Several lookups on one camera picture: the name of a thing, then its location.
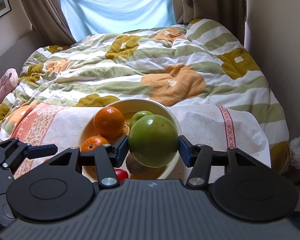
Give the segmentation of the red tomato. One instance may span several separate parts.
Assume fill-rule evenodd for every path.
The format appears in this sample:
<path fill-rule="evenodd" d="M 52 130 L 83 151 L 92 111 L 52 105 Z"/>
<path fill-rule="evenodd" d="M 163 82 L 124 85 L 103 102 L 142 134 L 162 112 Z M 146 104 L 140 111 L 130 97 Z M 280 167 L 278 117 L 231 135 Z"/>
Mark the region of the red tomato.
<path fill-rule="evenodd" d="M 125 179 L 129 178 L 129 174 L 126 170 L 120 169 L 120 168 L 116 168 L 115 169 L 115 174 L 119 180 L 119 184 L 122 185 L 122 183 L 124 182 Z"/>

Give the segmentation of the large green apple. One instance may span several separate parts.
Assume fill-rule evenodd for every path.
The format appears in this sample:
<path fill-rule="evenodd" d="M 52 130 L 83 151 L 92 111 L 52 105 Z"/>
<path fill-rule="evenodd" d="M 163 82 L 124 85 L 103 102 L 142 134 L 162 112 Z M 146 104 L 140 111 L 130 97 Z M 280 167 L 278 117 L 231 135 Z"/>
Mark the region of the large green apple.
<path fill-rule="evenodd" d="M 178 151 L 179 136 L 174 124 L 161 115 L 147 115 L 131 127 L 129 151 L 132 157 L 147 167 L 167 165 Z"/>

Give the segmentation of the orange front in bowl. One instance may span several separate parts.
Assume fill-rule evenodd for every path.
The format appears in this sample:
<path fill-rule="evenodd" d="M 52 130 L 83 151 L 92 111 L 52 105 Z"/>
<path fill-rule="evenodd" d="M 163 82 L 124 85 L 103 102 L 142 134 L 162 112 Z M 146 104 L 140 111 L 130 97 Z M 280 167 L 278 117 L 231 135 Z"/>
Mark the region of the orange front in bowl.
<path fill-rule="evenodd" d="M 89 137 L 85 140 L 80 148 L 82 152 L 93 151 L 97 146 L 102 146 L 103 144 L 110 144 L 110 142 L 101 136 Z"/>

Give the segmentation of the orange in bowl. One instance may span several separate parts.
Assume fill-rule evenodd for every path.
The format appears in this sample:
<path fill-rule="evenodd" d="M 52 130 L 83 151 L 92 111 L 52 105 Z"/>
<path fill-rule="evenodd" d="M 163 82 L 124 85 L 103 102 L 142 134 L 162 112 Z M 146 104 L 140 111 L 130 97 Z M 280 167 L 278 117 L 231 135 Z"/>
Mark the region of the orange in bowl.
<path fill-rule="evenodd" d="M 97 134 L 105 138 L 114 138 L 120 135 L 125 126 L 123 114 L 115 107 L 103 107 L 93 119 Z"/>
<path fill-rule="evenodd" d="M 93 151 L 97 146 L 102 146 L 103 144 L 110 144 L 110 142 L 101 136 L 89 137 L 85 140 L 80 148 L 82 152 Z"/>

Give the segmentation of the brown kiwi in bowl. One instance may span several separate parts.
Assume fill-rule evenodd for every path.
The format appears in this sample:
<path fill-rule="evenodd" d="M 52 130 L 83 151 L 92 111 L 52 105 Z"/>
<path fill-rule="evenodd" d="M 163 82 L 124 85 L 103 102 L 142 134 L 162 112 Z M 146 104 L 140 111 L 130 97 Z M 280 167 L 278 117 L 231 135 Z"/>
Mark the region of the brown kiwi in bowl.
<path fill-rule="evenodd" d="M 156 177 L 164 169 L 164 167 L 147 167 L 141 165 L 131 154 L 126 158 L 126 167 L 131 174 L 142 178 Z"/>

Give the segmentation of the orange back in bowl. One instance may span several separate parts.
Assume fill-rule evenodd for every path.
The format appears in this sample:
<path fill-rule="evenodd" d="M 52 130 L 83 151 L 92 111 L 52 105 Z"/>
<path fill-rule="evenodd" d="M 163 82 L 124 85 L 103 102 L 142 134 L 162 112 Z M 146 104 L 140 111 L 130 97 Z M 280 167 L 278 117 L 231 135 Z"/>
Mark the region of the orange back in bowl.
<path fill-rule="evenodd" d="M 123 114 L 115 107 L 103 107 L 93 119 L 97 134 L 105 138 L 114 138 L 120 135 L 125 126 Z"/>

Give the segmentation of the white pink-bordered cloth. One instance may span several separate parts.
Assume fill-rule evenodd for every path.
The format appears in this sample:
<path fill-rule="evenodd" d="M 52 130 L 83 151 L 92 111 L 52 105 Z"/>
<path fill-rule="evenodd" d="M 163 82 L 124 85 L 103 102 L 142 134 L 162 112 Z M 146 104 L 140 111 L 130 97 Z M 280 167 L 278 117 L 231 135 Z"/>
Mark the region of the white pink-bordered cloth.
<path fill-rule="evenodd" d="M 167 107 L 192 144 L 206 144 L 216 151 L 236 146 L 271 166 L 265 133 L 252 114 L 219 105 Z M 18 137 L 32 145 L 55 144 L 59 151 L 78 146 L 78 137 L 98 107 L 65 107 L 49 103 L 21 106 L 0 123 L 0 141 Z"/>

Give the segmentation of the cream ceramic bowl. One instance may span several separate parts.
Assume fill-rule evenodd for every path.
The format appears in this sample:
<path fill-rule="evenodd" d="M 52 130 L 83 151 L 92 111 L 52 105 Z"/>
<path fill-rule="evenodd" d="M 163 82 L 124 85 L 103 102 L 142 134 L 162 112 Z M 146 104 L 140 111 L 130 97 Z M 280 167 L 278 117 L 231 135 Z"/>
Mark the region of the cream ceramic bowl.
<path fill-rule="evenodd" d="M 174 124 L 178 134 L 181 134 L 181 127 L 175 115 L 167 107 L 153 100 L 127 99 L 111 103 L 110 106 L 117 108 L 125 117 L 126 126 L 123 132 L 125 135 L 129 134 L 130 119 L 136 112 L 139 111 L 150 111 L 153 114 L 166 117 Z M 82 146 L 88 138 L 95 135 L 96 132 L 94 129 L 93 118 L 90 118 L 90 120 L 86 123 L 86 126 L 81 130 L 81 134 L 77 141 L 78 146 Z M 172 161 L 161 168 L 149 168 L 136 165 L 133 165 L 133 167 L 130 168 L 130 166 L 127 166 L 125 163 L 123 163 L 120 168 L 127 171 L 129 177 L 132 179 L 166 179 L 172 174 L 179 159 L 180 157 L 177 153 Z"/>

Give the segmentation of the pink plush pillow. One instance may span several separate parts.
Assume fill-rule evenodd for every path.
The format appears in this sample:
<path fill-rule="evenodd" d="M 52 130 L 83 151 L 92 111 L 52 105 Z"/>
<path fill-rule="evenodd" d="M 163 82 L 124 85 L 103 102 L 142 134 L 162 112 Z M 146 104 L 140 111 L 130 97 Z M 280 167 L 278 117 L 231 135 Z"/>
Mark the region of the pink plush pillow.
<path fill-rule="evenodd" d="M 0 78 L 0 104 L 5 96 L 15 89 L 18 85 L 18 73 L 16 69 L 10 68 Z"/>

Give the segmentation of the grey bed headboard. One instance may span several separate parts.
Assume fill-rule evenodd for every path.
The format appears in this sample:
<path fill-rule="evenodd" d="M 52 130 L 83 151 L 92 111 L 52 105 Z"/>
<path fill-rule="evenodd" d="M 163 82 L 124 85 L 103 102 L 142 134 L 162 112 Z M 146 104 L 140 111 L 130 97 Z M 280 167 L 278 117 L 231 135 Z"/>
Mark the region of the grey bed headboard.
<path fill-rule="evenodd" d="M 18 40 L 13 46 L 5 51 L 0 57 L 0 78 L 6 70 L 14 68 L 18 74 L 29 56 L 38 48 L 47 46 L 37 31 L 33 30 Z"/>

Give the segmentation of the floral striped duvet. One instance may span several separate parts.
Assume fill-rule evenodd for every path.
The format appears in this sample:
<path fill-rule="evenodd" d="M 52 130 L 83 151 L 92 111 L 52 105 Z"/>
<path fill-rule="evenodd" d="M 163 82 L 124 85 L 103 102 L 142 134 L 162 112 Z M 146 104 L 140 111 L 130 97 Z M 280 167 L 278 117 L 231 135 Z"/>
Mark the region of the floral striped duvet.
<path fill-rule="evenodd" d="M 268 139 L 272 168 L 283 172 L 290 161 L 282 106 L 252 56 L 216 21 L 89 35 L 71 46 L 31 49 L 20 66 L 17 87 L 0 99 L 0 141 L 41 102 L 105 106 L 143 98 L 249 112 Z"/>

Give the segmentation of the brown left curtain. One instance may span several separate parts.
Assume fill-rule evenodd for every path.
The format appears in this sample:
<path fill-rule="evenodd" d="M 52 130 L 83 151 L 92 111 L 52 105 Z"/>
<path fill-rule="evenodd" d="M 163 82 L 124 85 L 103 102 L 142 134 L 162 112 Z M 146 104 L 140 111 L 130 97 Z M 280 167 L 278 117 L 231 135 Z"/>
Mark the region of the brown left curtain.
<path fill-rule="evenodd" d="M 21 0 L 33 30 L 47 45 L 76 42 L 57 0 Z"/>

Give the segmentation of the brown curtain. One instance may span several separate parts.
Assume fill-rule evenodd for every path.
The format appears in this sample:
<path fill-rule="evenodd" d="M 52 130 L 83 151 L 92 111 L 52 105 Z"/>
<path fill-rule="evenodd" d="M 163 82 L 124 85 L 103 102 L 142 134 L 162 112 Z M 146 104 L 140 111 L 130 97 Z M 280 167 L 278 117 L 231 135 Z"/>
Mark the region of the brown curtain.
<path fill-rule="evenodd" d="M 172 0 L 175 21 L 188 24 L 195 18 L 208 18 L 224 25 L 244 43 L 247 0 Z"/>
<path fill-rule="evenodd" d="M 21 0 L 33 30 L 47 45 L 76 42 L 57 0 Z"/>

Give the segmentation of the light blue window cloth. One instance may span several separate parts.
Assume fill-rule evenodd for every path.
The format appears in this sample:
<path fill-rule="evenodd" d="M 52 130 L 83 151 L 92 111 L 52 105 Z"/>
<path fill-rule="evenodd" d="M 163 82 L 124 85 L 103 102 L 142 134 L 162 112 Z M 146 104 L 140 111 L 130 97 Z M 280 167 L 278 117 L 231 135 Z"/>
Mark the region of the light blue window cloth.
<path fill-rule="evenodd" d="M 124 33 L 175 24 L 172 0 L 60 0 L 76 41 L 90 34 Z"/>

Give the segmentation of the brown right curtain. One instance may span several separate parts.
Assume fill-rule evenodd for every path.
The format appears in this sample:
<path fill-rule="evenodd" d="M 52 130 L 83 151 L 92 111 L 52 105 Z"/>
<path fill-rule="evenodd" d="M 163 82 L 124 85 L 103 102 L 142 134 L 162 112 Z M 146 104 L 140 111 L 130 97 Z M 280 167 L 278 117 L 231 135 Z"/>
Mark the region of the brown right curtain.
<path fill-rule="evenodd" d="M 247 0 L 172 0 L 175 21 L 188 24 L 195 18 L 208 18 L 224 25 L 244 43 Z"/>

